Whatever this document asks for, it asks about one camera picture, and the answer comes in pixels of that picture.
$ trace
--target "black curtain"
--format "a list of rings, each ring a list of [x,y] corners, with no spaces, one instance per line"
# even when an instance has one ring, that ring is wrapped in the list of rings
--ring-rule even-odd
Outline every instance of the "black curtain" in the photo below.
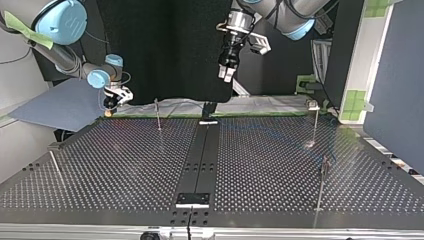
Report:
[[[98,0],[113,53],[133,79],[131,104],[184,97],[226,102],[232,85],[218,76],[223,22],[231,0]]]

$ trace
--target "wire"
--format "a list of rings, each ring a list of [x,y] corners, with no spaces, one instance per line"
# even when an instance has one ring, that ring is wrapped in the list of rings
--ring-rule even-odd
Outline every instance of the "wire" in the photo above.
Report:
[[[66,75],[72,75],[75,72],[78,72],[78,79],[81,80],[82,77],[84,76],[83,62],[72,48],[70,48],[69,46],[65,46],[65,47],[68,50],[68,52],[74,57],[74,67],[70,70],[63,70],[63,69],[61,70]]]
[[[274,21],[274,29],[277,29],[278,25],[278,15],[280,15],[280,4],[283,2],[283,0],[275,0],[276,1],[276,7],[277,10],[275,11],[275,21]]]
[[[314,68],[318,71],[318,63],[317,63],[317,61],[315,61],[315,48],[314,48],[314,46],[312,46],[312,62],[313,62],[313,64],[314,64]],[[325,96],[327,97],[328,101],[329,101],[329,102],[330,102],[330,104],[333,106],[334,110],[336,111],[336,113],[337,113],[337,117],[339,117],[339,116],[340,116],[340,112],[339,112],[339,110],[336,108],[336,105],[334,105],[333,101],[331,101],[330,95],[328,95],[327,89],[325,89],[324,82],[322,81],[321,76],[320,76],[319,74],[317,74],[317,79],[318,79],[318,82],[319,82],[319,83],[321,84],[321,86],[322,86],[322,90],[324,91]]]
[[[327,15],[329,12],[331,12],[336,6],[337,6],[337,4],[339,4],[339,0],[337,0],[336,2],[334,2],[334,4],[333,5],[331,5],[331,7],[329,7],[324,13],[322,13],[321,15],[318,15],[318,16],[306,16],[306,15],[303,15],[303,14],[301,14],[299,11],[297,11],[296,10],[296,8],[294,7],[294,5],[293,5],[293,0],[284,0],[284,4],[286,4],[286,6],[287,6],[287,8],[288,9],[290,9],[290,11],[294,14],[294,15],[296,15],[297,17],[299,17],[299,18],[302,18],[302,19],[307,19],[307,20],[309,20],[309,19],[318,19],[318,18],[322,18],[322,17],[324,17],[325,15]]]
[[[125,82],[120,83],[119,86],[122,86],[122,85],[125,85],[125,84],[129,83],[131,81],[131,79],[132,79],[132,76],[131,76],[131,74],[129,72],[122,71],[122,73],[123,74],[126,74],[128,76],[128,79]]]
[[[103,40],[103,39],[100,39],[100,38],[97,38],[97,37],[93,36],[91,33],[87,32],[87,31],[85,31],[85,33],[86,33],[88,36],[90,36],[92,39],[94,39],[94,40],[97,40],[97,41],[102,42],[102,43],[109,44],[109,42],[108,42],[108,41]]]
[[[256,18],[255,18],[255,16],[252,16],[252,24],[250,25],[251,27],[250,27],[249,32],[248,32],[246,35],[244,35],[244,36],[240,39],[240,41],[239,41],[239,42],[236,42],[236,43],[234,43],[234,44],[230,45],[229,47],[230,47],[230,48],[232,48],[232,47],[235,47],[235,46],[237,46],[237,45],[242,44],[242,43],[246,40],[246,38],[248,38],[248,37],[250,36],[250,34],[252,34],[253,30],[255,30],[255,26],[256,26],[256,24],[255,24],[255,23],[256,23]]]
[[[10,60],[10,61],[6,61],[6,62],[0,62],[0,65],[1,65],[1,64],[9,64],[9,63],[18,62],[18,61],[20,61],[20,60],[22,60],[22,59],[24,59],[24,58],[28,57],[28,55],[29,55],[29,53],[30,53],[30,52],[31,52],[31,48],[28,48],[28,51],[25,53],[25,55],[24,55],[24,56],[22,56],[22,57],[20,57],[20,58],[17,58],[17,59],[15,59],[15,60]]]

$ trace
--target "thin metal pin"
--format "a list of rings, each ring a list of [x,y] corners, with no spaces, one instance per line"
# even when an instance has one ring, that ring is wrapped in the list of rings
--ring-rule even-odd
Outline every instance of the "thin metal pin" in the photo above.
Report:
[[[159,131],[162,130],[161,124],[160,124],[160,117],[159,117],[159,102],[158,99],[155,99],[155,108],[156,108],[156,119],[158,121],[158,129]]]
[[[61,180],[61,182],[62,182],[62,184],[63,184],[63,187],[66,187],[66,185],[65,185],[65,180],[63,179],[63,176],[62,176],[62,170],[59,168],[59,164],[57,164],[56,157],[54,156],[53,151],[49,151],[49,153],[50,153],[50,156],[52,157],[52,160],[53,160],[54,166],[56,167],[56,170],[57,170],[57,172],[59,173],[59,177],[60,177],[60,180]]]
[[[56,157],[54,156],[54,153],[53,153],[53,151],[50,151],[49,152],[50,153],[50,156],[52,157],[52,159],[53,159],[53,163],[54,163],[54,166],[56,167],[56,170],[59,172],[59,174],[61,173],[61,170],[60,170],[60,168],[59,168],[59,165],[57,164],[57,161],[56,161]]]

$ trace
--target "metal rod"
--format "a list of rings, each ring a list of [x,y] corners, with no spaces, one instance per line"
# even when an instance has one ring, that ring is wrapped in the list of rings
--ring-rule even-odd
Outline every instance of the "metal rod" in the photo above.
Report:
[[[160,117],[159,117],[159,102],[157,98],[155,99],[155,108],[156,108],[156,119],[158,121],[158,129],[159,131],[161,131],[162,127],[160,125]]]
[[[56,167],[56,170],[60,173],[61,170],[59,168],[59,165],[57,164],[56,157],[54,156],[53,151],[50,151],[49,153],[50,153],[50,156],[52,157],[52,160],[53,160],[54,166]]]
[[[314,136],[312,138],[312,142],[315,143],[315,136],[316,136],[316,132],[317,132],[317,127],[318,127],[318,116],[319,116],[319,110],[317,110],[317,113],[315,115],[315,124],[314,124]]]
[[[63,176],[62,176],[62,170],[59,168],[59,164],[57,163],[56,157],[54,156],[53,151],[49,151],[49,153],[50,153],[50,156],[52,157],[54,166],[56,167],[57,173],[59,174],[63,187],[66,189],[65,180],[63,179]]]

